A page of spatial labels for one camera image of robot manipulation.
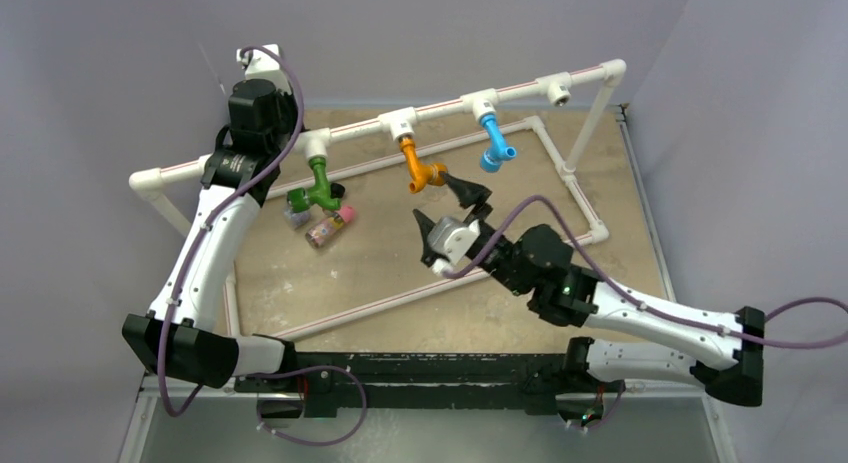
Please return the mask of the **orange water faucet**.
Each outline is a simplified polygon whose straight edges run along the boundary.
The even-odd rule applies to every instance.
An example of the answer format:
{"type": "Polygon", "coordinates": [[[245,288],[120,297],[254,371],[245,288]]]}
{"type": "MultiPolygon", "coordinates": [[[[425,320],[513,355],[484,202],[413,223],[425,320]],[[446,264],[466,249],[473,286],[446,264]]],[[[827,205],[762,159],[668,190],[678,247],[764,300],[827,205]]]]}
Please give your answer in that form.
{"type": "Polygon", "coordinates": [[[443,174],[447,172],[447,167],[441,163],[422,162],[417,154],[415,140],[411,136],[401,136],[398,139],[398,146],[405,158],[410,176],[408,184],[410,193],[419,193],[427,186],[441,187],[445,184],[443,174]]]}

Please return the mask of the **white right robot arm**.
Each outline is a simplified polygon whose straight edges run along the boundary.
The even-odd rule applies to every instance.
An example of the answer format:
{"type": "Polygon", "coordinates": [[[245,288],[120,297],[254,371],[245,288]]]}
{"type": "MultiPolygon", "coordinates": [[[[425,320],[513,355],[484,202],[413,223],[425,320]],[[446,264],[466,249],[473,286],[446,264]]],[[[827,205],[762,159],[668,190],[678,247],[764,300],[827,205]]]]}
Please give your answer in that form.
{"type": "Polygon", "coordinates": [[[766,316],[744,306],[717,312],[685,306],[641,293],[574,253],[585,250],[569,229],[537,224],[510,240],[505,231],[534,202],[550,206],[541,195],[523,200],[495,228],[490,190],[446,174],[447,186],[467,215],[439,220],[419,209],[412,212],[422,240],[421,262],[434,274],[458,279],[467,274],[459,265],[469,261],[515,296],[528,296],[528,309],[558,327],[589,327],[640,338],[633,347],[570,343],[573,356],[564,359],[561,375],[576,390],[594,382],[615,381],[633,369],[639,379],[677,381],[702,388],[709,396],[740,407],[763,402],[762,338],[766,316]]]}

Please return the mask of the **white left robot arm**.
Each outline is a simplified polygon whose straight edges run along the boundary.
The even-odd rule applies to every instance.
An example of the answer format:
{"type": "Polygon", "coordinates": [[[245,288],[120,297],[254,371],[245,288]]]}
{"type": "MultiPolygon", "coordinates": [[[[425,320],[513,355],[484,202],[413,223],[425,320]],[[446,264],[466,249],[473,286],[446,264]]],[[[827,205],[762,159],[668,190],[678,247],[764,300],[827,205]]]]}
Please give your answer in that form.
{"type": "Polygon", "coordinates": [[[272,391],[297,382],[298,365],[281,343],[215,333],[222,295],[247,230],[280,175],[278,157],[300,127],[291,90],[267,79],[234,85],[229,122],[201,176],[198,206],[177,262],[143,315],[130,314],[122,336],[143,367],[196,385],[220,388],[259,373],[272,391]]]}

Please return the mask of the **blue water faucet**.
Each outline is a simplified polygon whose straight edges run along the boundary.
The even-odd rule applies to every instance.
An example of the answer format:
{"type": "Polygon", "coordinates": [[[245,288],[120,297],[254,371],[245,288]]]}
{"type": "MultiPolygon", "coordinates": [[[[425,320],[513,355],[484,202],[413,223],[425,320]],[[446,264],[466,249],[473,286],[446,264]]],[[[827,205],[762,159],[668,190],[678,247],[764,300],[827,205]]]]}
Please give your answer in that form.
{"type": "Polygon", "coordinates": [[[483,115],[479,123],[490,141],[481,155],[480,166],[487,173],[496,173],[504,162],[511,161],[517,156],[517,150],[507,143],[494,113],[483,115]]]}

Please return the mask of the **green water faucet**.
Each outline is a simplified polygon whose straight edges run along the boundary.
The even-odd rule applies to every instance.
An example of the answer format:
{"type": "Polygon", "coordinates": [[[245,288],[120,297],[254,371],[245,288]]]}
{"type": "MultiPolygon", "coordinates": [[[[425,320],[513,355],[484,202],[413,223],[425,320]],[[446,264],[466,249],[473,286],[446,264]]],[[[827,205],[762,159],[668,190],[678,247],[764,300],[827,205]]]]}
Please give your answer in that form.
{"type": "Polygon", "coordinates": [[[308,160],[308,166],[312,171],[313,184],[290,190],[286,196],[287,203],[295,211],[310,210],[313,206],[325,210],[324,207],[329,198],[329,187],[332,183],[326,170],[327,158],[314,156],[308,160]]]}

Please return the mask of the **pink capped colourful bottle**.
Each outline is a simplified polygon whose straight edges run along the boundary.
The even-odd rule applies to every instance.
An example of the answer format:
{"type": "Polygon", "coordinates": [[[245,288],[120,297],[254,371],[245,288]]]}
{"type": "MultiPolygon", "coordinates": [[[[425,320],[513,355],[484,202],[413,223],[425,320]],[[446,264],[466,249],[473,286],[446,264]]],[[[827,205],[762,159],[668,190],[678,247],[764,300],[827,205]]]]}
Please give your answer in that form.
{"type": "Polygon", "coordinates": [[[320,249],[346,225],[349,225],[357,216],[356,210],[348,205],[341,206],[338,210],[328,213],[322,220],[310,227],[305,239],[313,249],[320,249]]]}

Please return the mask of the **red and black faucet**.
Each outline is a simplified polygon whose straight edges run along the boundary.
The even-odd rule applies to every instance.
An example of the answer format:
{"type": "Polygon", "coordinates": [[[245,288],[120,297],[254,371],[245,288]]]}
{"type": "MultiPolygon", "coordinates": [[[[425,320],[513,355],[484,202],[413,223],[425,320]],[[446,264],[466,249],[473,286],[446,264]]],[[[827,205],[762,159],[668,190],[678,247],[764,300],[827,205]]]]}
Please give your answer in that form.
{"type": "Polygon", "coordinates": [[[330,212],[339,210],[342,206],[345,194],[346,188],[343,184],[332,182],[329,187],[329,198],[324,209],[330,212]]]}

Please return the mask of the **clear plastic cup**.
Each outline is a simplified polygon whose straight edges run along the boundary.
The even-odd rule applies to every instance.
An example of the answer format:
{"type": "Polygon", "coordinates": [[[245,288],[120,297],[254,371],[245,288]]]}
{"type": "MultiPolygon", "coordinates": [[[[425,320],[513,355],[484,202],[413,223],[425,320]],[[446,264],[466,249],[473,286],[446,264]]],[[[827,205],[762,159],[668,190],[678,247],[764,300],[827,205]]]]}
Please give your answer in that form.
{"type": "Polygon", "coordinates": [[[295,211],[286,205],[283,209],[283,217],[291,229],[298,229],[311,221],[312,214],[309,210],[295,211]]]}

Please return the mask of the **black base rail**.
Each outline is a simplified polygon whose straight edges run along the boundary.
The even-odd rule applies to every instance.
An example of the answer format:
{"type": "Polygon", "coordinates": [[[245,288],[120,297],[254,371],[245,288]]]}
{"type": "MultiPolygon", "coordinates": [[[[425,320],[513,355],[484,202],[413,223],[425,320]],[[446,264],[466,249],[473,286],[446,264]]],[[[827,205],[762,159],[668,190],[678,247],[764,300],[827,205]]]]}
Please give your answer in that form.
{"type": "Polygon", "coordinates": [[[237,379],[238,393],[300,392],[308,418],[342,408],[521,410],[527,415],[580,418],[559,396],[614,396],[623,380],[588,372],[584,351],[569,353],[294,352],[271,376],[237,379]]]}

